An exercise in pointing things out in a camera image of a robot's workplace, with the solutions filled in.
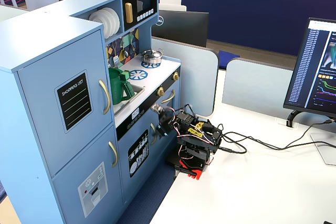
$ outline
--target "oven door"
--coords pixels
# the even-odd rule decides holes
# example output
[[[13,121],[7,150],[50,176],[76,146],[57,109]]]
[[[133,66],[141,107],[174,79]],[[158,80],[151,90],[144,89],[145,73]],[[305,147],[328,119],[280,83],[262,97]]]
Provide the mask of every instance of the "oven door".
[[[125,31],[158,11],[158,0],[122,0]]]

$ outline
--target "black sign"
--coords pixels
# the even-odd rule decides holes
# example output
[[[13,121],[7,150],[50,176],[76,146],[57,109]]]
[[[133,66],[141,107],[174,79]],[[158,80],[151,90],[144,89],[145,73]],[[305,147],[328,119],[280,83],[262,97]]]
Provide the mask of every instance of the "black sign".
[[[91,103],[85,73],[57,90],[67,130],[91,112]]]
[[[128,150],[130,176],[132,177],[149,155],[148,130]]]

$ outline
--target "green watering can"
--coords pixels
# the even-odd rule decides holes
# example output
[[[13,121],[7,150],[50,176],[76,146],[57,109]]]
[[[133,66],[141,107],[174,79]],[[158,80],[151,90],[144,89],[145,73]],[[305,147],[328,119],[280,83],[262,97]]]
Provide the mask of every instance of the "green watering can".
[[[132,85],[127,81],[130,78],[129,71],[109,68],[112,102],[113,105],[131,99],[135,95]]]

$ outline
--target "sink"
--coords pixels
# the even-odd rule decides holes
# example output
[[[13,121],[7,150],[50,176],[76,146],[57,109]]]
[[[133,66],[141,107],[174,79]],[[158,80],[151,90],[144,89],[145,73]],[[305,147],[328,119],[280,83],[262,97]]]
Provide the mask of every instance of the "sink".
[[[120,103],[113,105],[113,111],[114,111],[114,116],[117,116],[123,109],[125,109],[131,102],[139,96],[145,89],[136,85],[132,85],[132,88],[134,90],[135,95],[126,101],[121,101]]]

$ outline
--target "stack of plates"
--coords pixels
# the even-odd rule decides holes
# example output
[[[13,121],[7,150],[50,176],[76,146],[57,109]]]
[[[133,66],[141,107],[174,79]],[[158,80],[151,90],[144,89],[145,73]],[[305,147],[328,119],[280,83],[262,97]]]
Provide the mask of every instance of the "stack of plates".
[[[90,21],[99,22],[104,25],[104,38],[107,39],[116,34],[120,27],[118,14],[115,10],[105,7],[92,13],[89,17]]]

